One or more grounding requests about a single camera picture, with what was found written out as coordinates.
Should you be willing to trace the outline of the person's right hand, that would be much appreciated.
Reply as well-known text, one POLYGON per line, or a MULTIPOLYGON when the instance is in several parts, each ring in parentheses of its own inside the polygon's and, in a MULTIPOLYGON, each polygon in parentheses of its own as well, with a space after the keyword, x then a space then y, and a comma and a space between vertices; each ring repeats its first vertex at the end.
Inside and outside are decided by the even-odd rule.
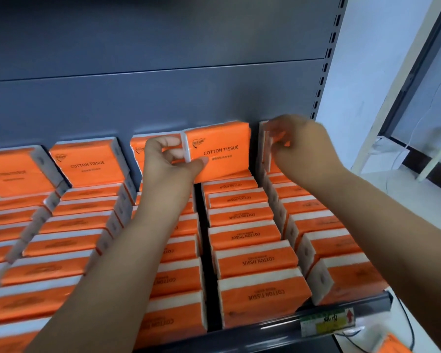
POLYGON ((304 116, 282 116, 293 117, 293 157, 273 159, 288 179, 318 197, 349 171, 322 124, 304 116))

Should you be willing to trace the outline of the person's left hand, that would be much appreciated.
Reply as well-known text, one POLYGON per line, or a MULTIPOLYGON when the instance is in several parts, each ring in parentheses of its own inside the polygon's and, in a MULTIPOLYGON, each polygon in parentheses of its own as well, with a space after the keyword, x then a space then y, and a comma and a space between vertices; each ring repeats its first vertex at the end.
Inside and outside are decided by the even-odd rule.
POLYGON ((188 202, 194 180, 176 176, 174 160, 181 160, 184 151, 176 136, 158 136, 147 140, 142 173, 141 206, 177 208, 181 211, 188 202))

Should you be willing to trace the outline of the orange tissue pack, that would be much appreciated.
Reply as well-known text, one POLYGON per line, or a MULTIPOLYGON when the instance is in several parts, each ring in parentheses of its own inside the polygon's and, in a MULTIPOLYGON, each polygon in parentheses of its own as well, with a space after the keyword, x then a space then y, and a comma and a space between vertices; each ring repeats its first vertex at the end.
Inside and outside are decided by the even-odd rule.
POLYGON ((267 120, 259 123, 256 169, 258 173, 260 170, 264 170, 267 174, 279 173, 280 169, 272 157, 271 146, 276 142, 282 141, 284 134, 271 136, 265 128, 267 123, 267 120))
POLYGON ((230 121, 186 129, 181 132, 185 162, 207 157, 194 184, 229 176, 249 167, 251 129, 249 123, 230 121))

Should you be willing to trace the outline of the person's left forearm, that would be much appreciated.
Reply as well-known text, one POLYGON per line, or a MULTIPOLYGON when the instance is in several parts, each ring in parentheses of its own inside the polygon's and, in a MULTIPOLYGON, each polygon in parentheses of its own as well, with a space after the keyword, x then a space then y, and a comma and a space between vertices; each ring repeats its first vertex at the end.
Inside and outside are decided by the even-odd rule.
POLYGON ((192 184, 144 184, 134 218, 25 353, 132 353, 164 248, 192 184))

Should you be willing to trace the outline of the person's right forearm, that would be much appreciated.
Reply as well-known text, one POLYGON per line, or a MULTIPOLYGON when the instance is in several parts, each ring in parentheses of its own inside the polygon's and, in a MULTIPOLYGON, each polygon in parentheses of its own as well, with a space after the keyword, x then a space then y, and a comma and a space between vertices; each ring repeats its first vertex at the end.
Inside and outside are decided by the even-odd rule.
POLYGON ((346 226, 412 316, 441 351, 441 229, 407 205, 441 201, 417 196, 407 171, 357 176, 341 167, 298 180, 346 226))

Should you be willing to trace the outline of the grey metal shelf unit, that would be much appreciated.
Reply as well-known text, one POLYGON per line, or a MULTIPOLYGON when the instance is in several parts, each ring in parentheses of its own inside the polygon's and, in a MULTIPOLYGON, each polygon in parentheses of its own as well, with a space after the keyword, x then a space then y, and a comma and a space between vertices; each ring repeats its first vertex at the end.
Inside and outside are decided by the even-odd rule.
POLYGON ((317 118, 349 0, 0 0, 0 149, 317 118))

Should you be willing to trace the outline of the rows of orange tissue packets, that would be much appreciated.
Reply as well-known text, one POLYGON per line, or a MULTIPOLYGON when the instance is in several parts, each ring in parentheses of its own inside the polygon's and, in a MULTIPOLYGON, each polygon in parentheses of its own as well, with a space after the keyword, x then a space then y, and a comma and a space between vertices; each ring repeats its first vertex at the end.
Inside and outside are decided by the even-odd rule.
MULTIPOLYGON (((24 353, 77 284, 107 253, 122 226, 112 211, 58 215, 5 269, 0 287, 0 353, 24 353)), ((134 349, 196 338, 293 315, 310 289, 294 246, 281 238, 267 201, 207 211, 210 265, 200 254, 197 213, 179 219, 152 285, 134 349)))

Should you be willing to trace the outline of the green and yellow price label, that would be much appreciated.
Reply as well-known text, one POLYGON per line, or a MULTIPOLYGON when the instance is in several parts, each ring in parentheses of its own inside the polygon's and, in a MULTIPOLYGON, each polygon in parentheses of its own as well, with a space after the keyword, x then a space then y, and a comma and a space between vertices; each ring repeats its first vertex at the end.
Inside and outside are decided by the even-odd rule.
POLYGON ((333 334, 336 331, 355 327, 353 308, 325 311, 319 314, 307 315, 300 319, 302 338, 333 334))

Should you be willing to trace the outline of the single orange tissue bundle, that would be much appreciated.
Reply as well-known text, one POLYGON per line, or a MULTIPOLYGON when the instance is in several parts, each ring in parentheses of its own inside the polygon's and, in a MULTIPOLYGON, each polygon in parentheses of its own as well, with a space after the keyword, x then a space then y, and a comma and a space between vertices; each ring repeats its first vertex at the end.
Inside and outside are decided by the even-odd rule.
POLYGON ((372 353, 413 353, 391 333, 382 335, 375 344, 372 353))

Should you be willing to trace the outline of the white bracket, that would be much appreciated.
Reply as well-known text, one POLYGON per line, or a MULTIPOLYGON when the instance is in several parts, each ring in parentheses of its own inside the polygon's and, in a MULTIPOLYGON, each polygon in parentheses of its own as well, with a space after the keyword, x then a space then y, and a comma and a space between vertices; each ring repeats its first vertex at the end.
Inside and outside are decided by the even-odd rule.
POLYGON ((409 148, 378 136, 368 151, 361 174, 398 170, 409 153, 409 148))

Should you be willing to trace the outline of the beige frame post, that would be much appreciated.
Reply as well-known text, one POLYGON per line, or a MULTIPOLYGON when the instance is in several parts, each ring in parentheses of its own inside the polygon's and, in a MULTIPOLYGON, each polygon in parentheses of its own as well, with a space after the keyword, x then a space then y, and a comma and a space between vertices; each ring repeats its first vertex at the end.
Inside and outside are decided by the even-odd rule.
POLYGON ((351 171, 353 173, 358 175, 361 173, 368 158, 368 152, 371 149, 371 146, 374 143, 379 131, 381 130, 382 125, 387 119, 394 101, 397 99, 399 92, 409 77, 411 69, 417 61, 417 57, 422 52, 425 42, 428 40, 431 31, 435 28, 440 14, 441 0, 432 0, 420 27, 417 29, 417 32, 412 39, 412 43, 410 44, 410 47, 404 57, 403 63, 399 67, 392 83, 390 84, 386 97, 384 98, 383 103, 376 114, 376 118, 373 121, 364 143, 358 152, 357 158, 351 167, 351 171))

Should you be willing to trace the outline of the dark window frame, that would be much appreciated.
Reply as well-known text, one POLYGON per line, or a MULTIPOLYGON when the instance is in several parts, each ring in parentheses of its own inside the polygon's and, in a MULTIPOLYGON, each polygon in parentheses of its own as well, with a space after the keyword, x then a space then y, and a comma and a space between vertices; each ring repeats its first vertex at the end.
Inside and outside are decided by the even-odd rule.
POLYGON ((441 188, 441 14, 379 135, 410 149, 403 165, 441 188))

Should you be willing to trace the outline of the dark shelf edge rail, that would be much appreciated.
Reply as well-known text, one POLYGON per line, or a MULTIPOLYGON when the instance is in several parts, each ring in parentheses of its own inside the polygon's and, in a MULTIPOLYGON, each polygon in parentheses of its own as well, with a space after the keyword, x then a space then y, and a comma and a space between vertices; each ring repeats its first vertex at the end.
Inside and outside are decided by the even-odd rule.
POLYGON ((327 336, 339 330, 365 326, 368 321, 380 319, 389 314, 393 297, 388 291, 368 298, 325 306, 311 306, 298 309, 293 315, 257 323, 249 326, 217 330, 196 338, 134 351, 134 353, 255 353, 271 348, 279 348, 308 339, 327 336), (319 318, 343 318, 350 311, 353 316, 350 326, 339 324, 332 330, 318 330, 311 321, 319 318))

